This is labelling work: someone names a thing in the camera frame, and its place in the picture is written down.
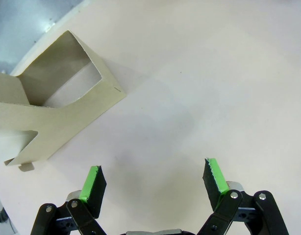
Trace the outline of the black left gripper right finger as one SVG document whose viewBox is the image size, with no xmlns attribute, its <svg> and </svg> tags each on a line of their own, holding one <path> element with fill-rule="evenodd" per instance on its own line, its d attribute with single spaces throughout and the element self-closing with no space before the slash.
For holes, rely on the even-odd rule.
<svg viewBox="0 0 301 235">
<path fill-rule="evenodd" d="M 251 235 L 289 234 L 273 195 L 248 195 L 237 182 L 226 181 L 214 158 L 205 159 L 204 185 L 213 210 L 199 235 L 225 235 L 233 222 L 243 222 Z"/>
</svg>

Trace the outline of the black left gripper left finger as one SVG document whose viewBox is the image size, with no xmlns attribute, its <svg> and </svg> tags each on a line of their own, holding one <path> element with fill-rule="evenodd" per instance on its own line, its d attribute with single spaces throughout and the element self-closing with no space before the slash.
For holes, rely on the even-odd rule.
<svg viewBox="0 0 301 235">
<path fill-rule="evenodd" d="M 69 235 L 78 231 L 81 235 L 104 235 L 96 219 L 100 215 L 105 188 L 101 166 L 92 166 L 82 190 L 70 193 L 62 206 L 52 203 L 40 206 L 31 234 Z"/>
</svg>

